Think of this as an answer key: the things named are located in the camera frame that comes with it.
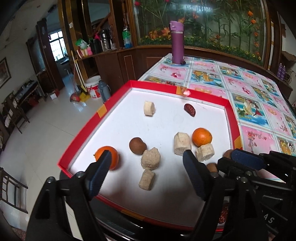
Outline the square beige biscuit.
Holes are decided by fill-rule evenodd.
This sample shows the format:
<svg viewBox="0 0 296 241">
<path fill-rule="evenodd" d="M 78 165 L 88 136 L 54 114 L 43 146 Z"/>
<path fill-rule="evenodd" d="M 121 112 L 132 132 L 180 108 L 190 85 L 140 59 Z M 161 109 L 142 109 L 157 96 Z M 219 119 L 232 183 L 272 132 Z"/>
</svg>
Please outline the square beige biscuit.
<svg viewBox="0 0 296 241">
<path fill-rule="evenodd" d="M 206 161 L 215 155 L 214 148 L 211 143 L 201 145 L 196 150 L 196 157 L 199 162 Z"/>
</svg>

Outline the orange fruit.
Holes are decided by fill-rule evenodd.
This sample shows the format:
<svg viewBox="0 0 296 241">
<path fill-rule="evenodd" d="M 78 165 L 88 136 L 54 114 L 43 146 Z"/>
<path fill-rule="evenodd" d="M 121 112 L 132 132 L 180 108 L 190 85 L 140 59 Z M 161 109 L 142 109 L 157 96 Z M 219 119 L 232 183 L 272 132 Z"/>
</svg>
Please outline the orange fruit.
<svg viewBox="0 0 296 241">
<path fill-rule="evenodd" d="M 205 128 L 197 128 L 192 134 L 192 142 L 197 147 L 210 144 L 212 142 L 211 133 Z"/>
<path fill-rule="evenodd" d="M 107 155 L 110 160 L 109 161 L 110 162 L 109 169 L 115 170 L 118 166 L 118 163 L 119 163 L 119 153 L 115 148 L 113 148 L 111 146 L 103 146 L 103 147 L 99 148 L 94 154 L 95 160 L 98 161 L 100 159 L 101 155 L 106 151 L 109 152 L 109 154 Z"/>
</svg>

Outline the beige biscuit chunk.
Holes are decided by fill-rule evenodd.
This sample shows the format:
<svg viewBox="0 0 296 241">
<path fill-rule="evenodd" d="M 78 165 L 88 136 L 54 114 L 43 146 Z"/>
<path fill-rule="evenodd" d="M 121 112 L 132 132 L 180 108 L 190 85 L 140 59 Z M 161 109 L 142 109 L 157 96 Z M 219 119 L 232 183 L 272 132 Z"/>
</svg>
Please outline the beige biscuit chunk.
<svg viewBox="0 0 296 241">
<path fill-rule="evenodd" d="M 174 153 L 182 156 L 184 151 L 191 150 L 192 143 L 187 133 L 178 132 L 174 136 Z"/>
</svg>

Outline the red white tray box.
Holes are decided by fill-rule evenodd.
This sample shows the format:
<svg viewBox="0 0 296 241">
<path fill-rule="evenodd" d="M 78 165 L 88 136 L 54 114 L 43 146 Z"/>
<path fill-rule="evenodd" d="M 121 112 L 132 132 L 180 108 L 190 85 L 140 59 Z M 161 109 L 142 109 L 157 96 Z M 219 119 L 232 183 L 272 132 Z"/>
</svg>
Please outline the red white tray box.
<svg viewBox="0 0 296 241">
<path fill-rule="evenodd" d="M 192 134 L 212 137 L 214 156 L 241 147 L 229 100 L 177 86 L 144 81 L 123 85 L 86 123 L 58 166 L 68 176 L 97 160 L 103 150 L 113 161 L 98 199 L 154 225 L 191 230 L 204 202 L 192 187 L 182 155 L 196 152 Z"/>
</svg>

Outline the round beige biscuit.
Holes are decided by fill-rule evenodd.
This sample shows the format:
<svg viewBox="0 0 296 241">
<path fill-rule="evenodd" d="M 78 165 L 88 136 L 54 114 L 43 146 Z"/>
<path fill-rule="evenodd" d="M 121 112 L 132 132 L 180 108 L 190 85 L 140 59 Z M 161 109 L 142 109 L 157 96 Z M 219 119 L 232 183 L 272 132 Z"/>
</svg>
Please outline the round beige biscuit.
<svg viewBox="0 0 296 241">
<path fill-rule="evenodd" d="M 155 170 L 160 163 L 161 155 L 157 148 L 145 150 L 141 158 L 141 166 L 144 169 Z"/>
</svg>

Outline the small beige biscuit cylinder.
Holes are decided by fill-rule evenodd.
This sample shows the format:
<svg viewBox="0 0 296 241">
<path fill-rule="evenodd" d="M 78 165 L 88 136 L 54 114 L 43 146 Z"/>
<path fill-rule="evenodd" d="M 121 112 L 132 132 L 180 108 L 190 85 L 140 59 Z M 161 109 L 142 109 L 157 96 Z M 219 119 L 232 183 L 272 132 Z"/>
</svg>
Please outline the small beige biscuit cylinder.
<svg viewBox="0 0 296 241">
<path fill-rule="evenodd" d="M 145 169 L 139 182 L 139 187 L 143 190 L 151 190 L 155 178 L 155 173 L 149 169 Z"/>
</svg>

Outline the brown longan fruit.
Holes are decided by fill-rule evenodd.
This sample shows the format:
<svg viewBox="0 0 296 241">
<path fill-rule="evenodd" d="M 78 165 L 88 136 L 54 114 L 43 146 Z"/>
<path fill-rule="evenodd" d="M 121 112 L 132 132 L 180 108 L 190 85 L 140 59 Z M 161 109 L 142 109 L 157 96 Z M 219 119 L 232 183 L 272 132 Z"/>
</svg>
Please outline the brown longan fruit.
<svg viewBox="0 0 296 241">
<path fill-rule="evenodd" d="M 223 157 L 228 158 L 228 159 L 232 159 L 232 158 L 231 158 L 231 154 L 232 154 L 232 152 L 233 152 L 233 149 L 229 149 L 229 150 L 227 150 L 227 151 L 223 154 Z"/>
<path fill-rule="evenodd" d="M 207 169 L 211 172 L 211 173 L 218 173 L 218 169 L 217 169 L 217 164 L 216 163 L 209 163 L 207 164 Z"/>
<path fill-rule="evenodd" d="M 129 143 L 129 148 L 134 154 L 142 155 L 147 149 L 147 145 L 142 141 L 141 138 L 135 137 L 131 139 Z"/>
</svg>

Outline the red date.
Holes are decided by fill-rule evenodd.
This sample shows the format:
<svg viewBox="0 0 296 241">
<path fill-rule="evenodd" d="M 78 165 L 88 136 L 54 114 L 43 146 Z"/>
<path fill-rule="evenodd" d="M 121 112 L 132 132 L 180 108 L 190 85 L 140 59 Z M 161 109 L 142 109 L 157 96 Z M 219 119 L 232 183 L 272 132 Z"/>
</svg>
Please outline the red date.
<svg viewBox="0 0 296 241">
<path fill-rule="evenodd" d="M 196 110 L 194 109 L 194 107 L 191 104 L 185 104 L 184 105 L 184 110 L 192 117 L 194 117 L 196 115 Z"/>
</svg>

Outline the colourful patterned tablecloth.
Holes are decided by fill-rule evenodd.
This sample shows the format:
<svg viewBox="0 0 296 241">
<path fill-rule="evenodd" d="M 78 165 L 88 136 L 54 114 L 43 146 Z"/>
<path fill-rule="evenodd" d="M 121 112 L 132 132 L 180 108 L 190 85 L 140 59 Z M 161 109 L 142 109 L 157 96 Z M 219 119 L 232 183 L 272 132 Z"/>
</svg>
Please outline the colourful patterned tablecloth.
<svg viewBox="0 0 296 241">
<path fill-rule="evenodd" d="M 185 57 L 173 63 L 167 54 L 140 78 L 179 85 L 229 100 L 245 151 L 260 154 L 278 151 L 295 156 L 295 114 L 271 79 L 232 64 Z"/>
</svg>

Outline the grey thermos jug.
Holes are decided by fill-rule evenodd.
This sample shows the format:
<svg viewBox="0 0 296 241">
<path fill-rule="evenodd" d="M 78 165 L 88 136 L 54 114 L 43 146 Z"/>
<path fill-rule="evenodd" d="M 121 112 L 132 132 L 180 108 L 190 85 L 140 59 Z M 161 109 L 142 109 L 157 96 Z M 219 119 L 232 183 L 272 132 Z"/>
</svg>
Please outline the grey thermos jug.
<svg viewBox="0 0 296 241">
<path fill-rule="evenodd" d="M 107 102 L 111 97 L 109 86 L 103 80 L 100 80 L 98 84 L 98 88 L 99 88 L 100 96 L 102 98 L 103 103 Z"/>
</svg>

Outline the purple bottles on shelf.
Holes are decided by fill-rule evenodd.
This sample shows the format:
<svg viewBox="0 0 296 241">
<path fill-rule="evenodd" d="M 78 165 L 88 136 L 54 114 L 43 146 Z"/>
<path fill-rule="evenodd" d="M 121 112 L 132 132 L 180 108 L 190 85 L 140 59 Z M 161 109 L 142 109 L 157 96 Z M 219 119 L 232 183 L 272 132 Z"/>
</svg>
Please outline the purple bottles on shelf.
<svg viewBox="0 0 296 241">
<path fill-rule="evenodd" d="M 279 66 L 278 66 L 278 70 L 277 70 L 276 76 L 280 80 L 283 80 L 284 77 L 285 77 L 285 73 L 286 73 L 286 67 L 282 63 L 280 63 Z"/>
</svg>

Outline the white red bucket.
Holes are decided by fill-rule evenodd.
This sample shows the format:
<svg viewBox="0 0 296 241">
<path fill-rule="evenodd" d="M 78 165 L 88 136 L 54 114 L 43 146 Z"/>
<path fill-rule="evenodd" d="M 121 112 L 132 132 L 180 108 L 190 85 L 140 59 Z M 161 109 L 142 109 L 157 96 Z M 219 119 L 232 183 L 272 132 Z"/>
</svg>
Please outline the white red bucket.
<svg viewBox="0 0 296 241">
<path fill-rule="evenodd" d="M 85 86 L 92 99 L 97 99 L 100 97 L 100 91 L 98 87 L 100 80 L 100 75 L 96 75 L 85 81 Z"/>
</svg>

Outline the wooden cabinet counter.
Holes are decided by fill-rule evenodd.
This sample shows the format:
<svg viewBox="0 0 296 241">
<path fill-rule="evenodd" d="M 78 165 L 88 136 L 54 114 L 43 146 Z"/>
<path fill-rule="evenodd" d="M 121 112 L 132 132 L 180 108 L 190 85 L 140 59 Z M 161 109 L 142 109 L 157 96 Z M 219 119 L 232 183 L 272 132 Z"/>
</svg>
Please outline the wooden cabinet counter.
<svg viewBox="0 0 296 241">
<path fill-rule="evenodd" d="M 82 76 L 88 79 L 99 74 L 116 92 L 129 80 L 138 80 L 147 70 L 171 52 L 170 45 L 137 46 L 129 49 L 111 50 L 78 60 Z M 217 60 L 252 70 L 276 82 L 281 93 L 289 98 L 293 89 L 279 80 L 272 72 L 240 57 L 214 50 L 186 47 L 185 55 Z"/>
</svg>

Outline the flower bamboo glass panel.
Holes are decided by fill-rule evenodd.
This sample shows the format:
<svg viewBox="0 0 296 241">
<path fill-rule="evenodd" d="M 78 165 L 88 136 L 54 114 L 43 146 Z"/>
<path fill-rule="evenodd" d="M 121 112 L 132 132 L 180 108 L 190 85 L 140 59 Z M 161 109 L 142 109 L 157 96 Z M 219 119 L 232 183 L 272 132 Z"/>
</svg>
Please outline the flower bamboo glass panel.
<svg viewBox="0 0 296 241">
<path fill-rule="evenodd" d="M 184 26 L 186 46 L 228 53 L 263 64 L 265 1 L 133 1 L 138 43 L 170 45 L 169 24 Z"/>
</svg>

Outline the purple thermos bottle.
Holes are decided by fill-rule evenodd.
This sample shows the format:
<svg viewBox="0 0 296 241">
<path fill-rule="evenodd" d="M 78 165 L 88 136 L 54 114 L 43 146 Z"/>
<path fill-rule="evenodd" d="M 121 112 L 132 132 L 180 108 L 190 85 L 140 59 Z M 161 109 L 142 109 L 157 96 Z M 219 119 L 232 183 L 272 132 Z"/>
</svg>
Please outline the purple thermos bottle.
<svg viewBox="0 0 296 241">
<path fill-rule="evenodd" d="M 170 21 L 172 62 L 185 65 L 184 60 L 184 25 L 178 21 Z"/>
</svg>

